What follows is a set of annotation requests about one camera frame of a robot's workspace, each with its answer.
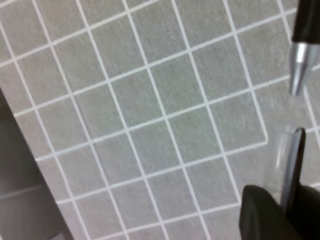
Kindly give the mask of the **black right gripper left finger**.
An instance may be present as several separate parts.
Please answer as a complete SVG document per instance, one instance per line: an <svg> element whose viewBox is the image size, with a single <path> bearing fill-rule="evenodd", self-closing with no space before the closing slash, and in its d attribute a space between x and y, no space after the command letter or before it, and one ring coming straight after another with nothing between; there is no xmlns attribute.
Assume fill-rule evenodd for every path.
<svg viewBox="0 0 320 240"><path fill-rule="evenodd" d="M275 199L264 188L246 185L239 215L242 240L299 240Z"/></svg>

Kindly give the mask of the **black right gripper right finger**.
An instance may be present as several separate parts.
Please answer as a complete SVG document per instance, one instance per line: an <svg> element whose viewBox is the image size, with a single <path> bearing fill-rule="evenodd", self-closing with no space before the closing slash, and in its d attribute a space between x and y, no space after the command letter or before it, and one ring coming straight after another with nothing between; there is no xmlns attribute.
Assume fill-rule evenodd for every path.
<svg viewBox="0 0 320 240"><path fill-rule="evenodd" d="M320 192L299 184L289 221L303 240L320 239Z"/></svg>

